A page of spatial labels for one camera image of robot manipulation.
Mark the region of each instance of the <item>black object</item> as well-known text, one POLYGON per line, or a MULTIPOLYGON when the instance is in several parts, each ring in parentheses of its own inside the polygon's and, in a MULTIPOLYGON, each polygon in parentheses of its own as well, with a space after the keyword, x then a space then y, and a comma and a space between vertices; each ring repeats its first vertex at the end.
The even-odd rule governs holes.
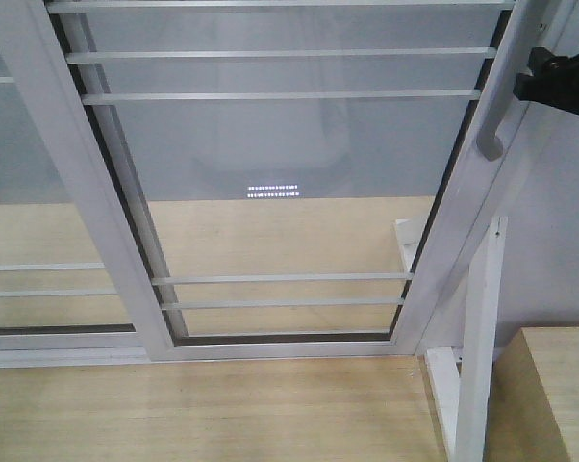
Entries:
POLYGON ((514 95, 579 115, 579 55, 555 56, 534 48, 529 57, 533 75, 518 74, 514 95))

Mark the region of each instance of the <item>wooden surface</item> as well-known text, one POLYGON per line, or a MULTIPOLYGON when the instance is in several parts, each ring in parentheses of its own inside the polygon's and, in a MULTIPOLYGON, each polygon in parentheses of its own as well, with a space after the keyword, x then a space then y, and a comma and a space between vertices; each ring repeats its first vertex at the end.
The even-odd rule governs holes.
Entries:
MULTIPOLYGON (((431 197, 153 202, 172 274, 402 272, 392 224, 431 197)), ((0 265, 99 262, 71 204, 0 205, 0 265)), ((181 300, 399 296, 401 281, 179 286, 181 300)), ((0 291, 108 288, 104 270, 0 273, 0 291)), ((194 334, 387 329, 392 306, 191 311, 194 334)), ((0 327, 128 322, 118 297, 4 298, 0 327)))
POLYGON ((411 357, 0 370, 0 461, 444 461, 411 357))
POLYGON ((523 454, 508 460, 579 462, 579 327, 522 329, 494 379, 523 454))

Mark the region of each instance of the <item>white wooden post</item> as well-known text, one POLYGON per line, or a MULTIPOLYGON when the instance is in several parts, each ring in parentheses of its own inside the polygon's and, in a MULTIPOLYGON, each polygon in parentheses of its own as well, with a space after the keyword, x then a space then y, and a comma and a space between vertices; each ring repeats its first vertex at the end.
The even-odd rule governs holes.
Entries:
POLYGON ((507 217, 492 219, 469 265, 460 378, 451 347, 425 354, 450 462, 481 462, 484 457, 507 223, 507 217))
POLYGON ((447 346, 426 350, 424 359, 431 380, 437 417, 440 420, 445 454, 447 460, 452 461, 456 445, 456 422, 461 392, 461 378, 456 367, 456 358, 452 348, 447 346))
POLYGON ((507 217, 495 217, 469 265, 455 462, 481 462, 507 217))

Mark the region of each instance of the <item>wooden shelf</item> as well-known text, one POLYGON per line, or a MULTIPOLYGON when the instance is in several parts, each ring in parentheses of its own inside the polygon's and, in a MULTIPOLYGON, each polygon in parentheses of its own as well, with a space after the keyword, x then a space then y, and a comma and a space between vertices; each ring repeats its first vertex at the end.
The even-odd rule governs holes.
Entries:
POLYGON ((495 363, 491 411, 487 460, 518 445, 505 460, 579 462, 579 327, 520 330, 495 363))

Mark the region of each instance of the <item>floor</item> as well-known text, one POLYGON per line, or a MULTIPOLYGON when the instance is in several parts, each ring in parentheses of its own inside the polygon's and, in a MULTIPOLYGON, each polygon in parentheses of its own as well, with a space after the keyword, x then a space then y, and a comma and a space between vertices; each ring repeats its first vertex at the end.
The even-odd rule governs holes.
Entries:
POLYGON ((0 461, 444 461, 413 357, 0 370, 0 461))

